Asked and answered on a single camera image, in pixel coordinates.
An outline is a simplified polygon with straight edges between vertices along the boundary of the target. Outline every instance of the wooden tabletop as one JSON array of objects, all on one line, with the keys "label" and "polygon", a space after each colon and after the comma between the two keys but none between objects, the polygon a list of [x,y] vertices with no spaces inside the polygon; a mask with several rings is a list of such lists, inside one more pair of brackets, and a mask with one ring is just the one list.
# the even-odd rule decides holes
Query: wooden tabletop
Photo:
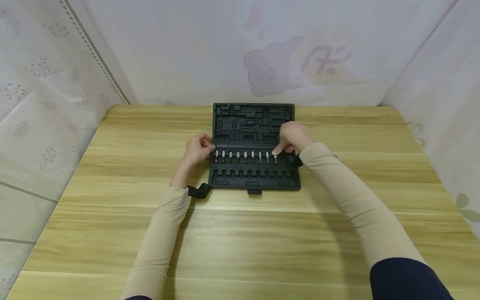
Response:
[{"label": "wooden tabletop", "polygon": [[[383,199],[456,299],[478,299],[479,244],[394,108],[297,107],[296,120]],[[211,131],[212,107],[111,108],[8,299],[118,299],[185,142]],[[207,175],[205,162],[190,184]],[[300,191],[192,201],[164,298],[371,299],[353,228],[300,176]]]}]

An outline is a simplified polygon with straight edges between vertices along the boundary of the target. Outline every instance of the case latch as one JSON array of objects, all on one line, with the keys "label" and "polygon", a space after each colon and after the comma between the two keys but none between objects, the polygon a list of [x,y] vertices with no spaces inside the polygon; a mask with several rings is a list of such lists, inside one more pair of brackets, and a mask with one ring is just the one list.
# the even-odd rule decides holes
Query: case latch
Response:
[{"label": "case latch", "polygon": [[248,195],[261,195],[262,190],[261,189],[247,189]]},{"label": "case latch", "polygon": [[206,183],[202,183],[199,188],[194,188],[191,185],[187,186],[187,188],[188,196],[196,199],[205,199],[212,189],[212,187]]}]

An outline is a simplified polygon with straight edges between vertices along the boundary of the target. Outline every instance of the wall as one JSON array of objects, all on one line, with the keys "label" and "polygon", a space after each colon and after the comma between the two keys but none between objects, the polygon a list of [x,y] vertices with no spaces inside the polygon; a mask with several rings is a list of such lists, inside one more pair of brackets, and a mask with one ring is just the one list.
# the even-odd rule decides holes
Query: wall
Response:
[{"label": "wall", "polygon": [[480,239],[480,2],[459,0],[383,101],[397,107]]},{"label": "wall", "polygon": [[0,41],[1,300],[106,110],[128,101],[63,1],[0,0]]},{"label": "wall", "polygon": [[454,0],[77,0],[141,103],[378,105]]}]

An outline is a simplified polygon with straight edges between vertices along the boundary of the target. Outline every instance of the dark blue sleeve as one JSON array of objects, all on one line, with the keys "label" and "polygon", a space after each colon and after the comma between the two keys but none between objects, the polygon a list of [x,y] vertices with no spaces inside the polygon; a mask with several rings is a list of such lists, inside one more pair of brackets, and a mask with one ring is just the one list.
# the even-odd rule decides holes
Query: dark blue sleeve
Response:
[{"label": "dark blue sleeve", "polygon": [[133,297],[130,297],[130,298],[127,298],[125,300],[152,300],[148,297],[145,297],[145,296],[133,296]]},{"label": "dark blue sleeve", "polygon": [[426,264],[408,258],[377,262],[370,271],[373,300],[453,300]]}]

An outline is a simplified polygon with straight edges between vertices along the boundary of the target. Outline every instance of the cartoon bear print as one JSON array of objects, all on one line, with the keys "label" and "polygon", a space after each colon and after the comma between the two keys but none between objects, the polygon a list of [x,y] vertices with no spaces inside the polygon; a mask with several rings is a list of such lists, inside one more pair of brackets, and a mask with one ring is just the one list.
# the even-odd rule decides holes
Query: cartoon bear print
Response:
[{"label": "cartoon bear print", "polygon": [[252,95],[278,95],[285,90],[303,86],[302,77],[290,78],[290,59],[303,37],[294,36],[284,43],[268,44],[264,50],[253,50],[245,55],[243,62],[248,69],[248,81]]}]

